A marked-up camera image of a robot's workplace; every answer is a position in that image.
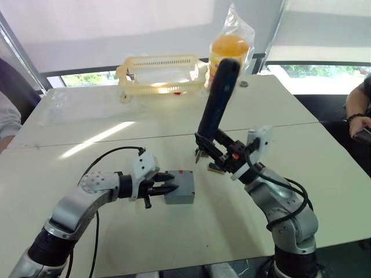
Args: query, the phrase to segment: greenery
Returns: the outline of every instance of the greenery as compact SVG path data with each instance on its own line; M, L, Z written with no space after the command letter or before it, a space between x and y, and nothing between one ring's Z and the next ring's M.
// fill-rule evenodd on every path
M369 67L350 65L282 65L291 78L303 78L306 76L334 77L339 74L363 74L370 72Z
M106 85L112 84L118 79L114 71L63 75L61 77L67 87Z

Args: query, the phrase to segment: orange juice container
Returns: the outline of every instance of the orange juice container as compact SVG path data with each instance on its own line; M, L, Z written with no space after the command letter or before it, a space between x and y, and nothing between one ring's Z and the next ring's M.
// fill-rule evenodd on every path
M223 35L218 37L210 46L209 87L222 59L233 58L239 62L240 69L242 69L248 51L249 44L238 35Z

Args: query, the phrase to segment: yellow basket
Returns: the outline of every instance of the yellow basket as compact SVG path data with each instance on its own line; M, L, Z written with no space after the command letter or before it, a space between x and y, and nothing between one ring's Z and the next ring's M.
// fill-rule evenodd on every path
M200 90L208 64L197 55L129 57L116 70L121 101L133 94L182 93Z

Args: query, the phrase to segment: window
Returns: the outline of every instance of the window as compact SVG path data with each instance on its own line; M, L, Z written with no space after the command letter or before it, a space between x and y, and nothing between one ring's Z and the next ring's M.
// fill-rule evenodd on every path
M66 87L118 84L118 78L115 71L62 75L61 78L66 84Z
M266 65L292 94L349 94L363 82L371 67L353 65Z

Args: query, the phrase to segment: person's arm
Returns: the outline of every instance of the person's arm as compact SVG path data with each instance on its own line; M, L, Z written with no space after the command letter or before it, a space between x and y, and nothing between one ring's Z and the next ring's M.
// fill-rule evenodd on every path
M21 114L0 92L0 153L6 149L21 128Z
M364 114L370 103L371 76L364 83L355 88L347 97L347 118L355 114ZM349 134L351 137L362 130L363 127L371 127L371 118L357 116L349 122Z

